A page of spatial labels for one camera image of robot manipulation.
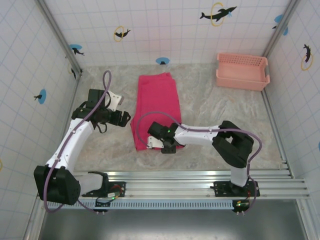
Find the gray floor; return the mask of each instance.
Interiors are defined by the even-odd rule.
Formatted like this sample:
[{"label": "gray floor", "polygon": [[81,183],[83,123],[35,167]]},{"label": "gray floor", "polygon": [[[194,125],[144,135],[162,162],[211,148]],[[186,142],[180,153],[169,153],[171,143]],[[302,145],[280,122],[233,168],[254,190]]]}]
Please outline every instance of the gray floor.
[{"label": "gray floor", "polygon": [[[110,90],[125,97],[119,110],[132,116],[136,110],[140,75],[170,72],[176,81],[182,122],[190,126],[214,126],[229,120],[257,134],[263,142],[261,153],[252,161],[253,169],[278,169],[280,154],[260,92],[215,86],[212,64],[103,66],[84,70],[75,106],[87,100],[88,91],[104,89],[102,75],[112,72]],[[98,130],[88,138],[76,163],[76,171],[139,170],[226,170],[228,165],[213,147],[188,145],[176,154],[158,150],[137,152],[130,125],[108,125],[107,133]]]},{"label": "gray floor", "polygon": [[295,201],[259,200],[231,210],[87,210],[47,214],[42,240],[304,240]]}]

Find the yellow ring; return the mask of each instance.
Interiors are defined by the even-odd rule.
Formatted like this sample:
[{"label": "yellow ring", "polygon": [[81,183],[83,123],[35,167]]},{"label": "yellow ring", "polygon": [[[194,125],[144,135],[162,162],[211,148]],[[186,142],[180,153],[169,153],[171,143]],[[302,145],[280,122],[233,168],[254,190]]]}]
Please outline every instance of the yellow ring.
[{"label": "yellow ring", "polygon": [[[121,35],[121,38],[120,40],[116,40],[116,32],[118,29],[122,29],[122,35]],[[123,26],[118,26],[115,30],[114,30],[114,34],[113,34],[113,39],[118,43],[118,42],[121,42],[121,40],[124,38],[124,34],[125,34],[125,28]]]},{"label": "yellow ring", "polygon": [[310,66],[308,66],[307,68],[304,68],[304,60],[307,58],[307,56],[305,55],[302,60],[301,60],[301,70],[302,71],[307,71],[309,68],[311,68],[312,64],[314,63],[314,56],[312,55],[312,53],[310,53],[310,56],[312,57]]},{"label": "yellow ring", "polygon": [[219,27],[221,24],[224,23],[224,20],[225,20],[225,17],[223,17],[222,18],[222,22],[220,24],[214,24],[214,21],[212,19],[212,13],[214,11],[214,7],[217,6],[217,5],[220,5],[221,7],[224,6],[221,2],[216,2],[215,4],[212,5],[210,19],[211,19],[211,25],[214,26],[214,27]]},{"label": "yellow ring", "polygon": [[67,68],[68,68],[68,73],[72,74],[72,72],[69,70],[69,69],[71,69],[71,66],[70,67],[69,66],[70,66],[70,62],[68,63],[68,67]]}]

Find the granite floor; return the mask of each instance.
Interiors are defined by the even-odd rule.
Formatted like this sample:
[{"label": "granite floor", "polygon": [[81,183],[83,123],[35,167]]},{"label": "granite floor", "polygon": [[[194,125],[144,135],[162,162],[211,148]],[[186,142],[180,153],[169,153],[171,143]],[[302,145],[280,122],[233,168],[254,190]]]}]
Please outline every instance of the granite floor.
[{"label": "granite floor", "polygon": [[[263,142],[252,169],[278,169],[281,158],[260,92],[216,86],[212,64],[130,65],[89,67],[84,70],[75,97],[75,107],[87,100],[88,91],[104,89],[102,76],[110,70],[110,90],[124,96],[118,107],[133,117],[136,110],[140,75],[170,72],[176,81],[182,122],[190,126],[214,126],[229,120],[239,128],[258,135]],[[255,142],[253,150],[258,148]],[[131,127],[108,125],[106,133],[98,129],[87,139],[75,171],[142,170],[226,170],[228,164],[213,147],[187,145],[176,154],[161,154],[148,149],[137,152]]]}]

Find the laundry basket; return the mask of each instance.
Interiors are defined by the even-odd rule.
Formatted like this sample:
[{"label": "laundry basket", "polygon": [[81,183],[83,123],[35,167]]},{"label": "laundry basket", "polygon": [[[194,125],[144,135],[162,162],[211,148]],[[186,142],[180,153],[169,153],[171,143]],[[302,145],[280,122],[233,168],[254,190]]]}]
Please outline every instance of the laundry basket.
[{"label": "laundry basket", "polygon": [[217,86],[262,91],[270,83],[266,57],[218,53],[217,60]]}]

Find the folded cloth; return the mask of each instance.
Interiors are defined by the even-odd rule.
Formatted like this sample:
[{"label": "folded cloth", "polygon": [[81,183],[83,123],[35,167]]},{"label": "folded cloth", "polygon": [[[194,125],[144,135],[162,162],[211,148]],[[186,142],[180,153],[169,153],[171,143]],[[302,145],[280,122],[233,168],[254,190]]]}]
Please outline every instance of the folded cloth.
[{"label": "folded cloth", "polygon": [[130,123],[135,148],[137,151],[147,149],[137,136],[137,131],[142,140],[147,143],[148,129],[155,121],[164,126],[170,126],[173,121],[163,114],[150,114],[145,116],[137,129],[140,117],[148,112],[164,112],[170,114],[181,123],[181,113],[176,81],[169,72],[159,75],[141,75],[138,81],[136,110]]}]

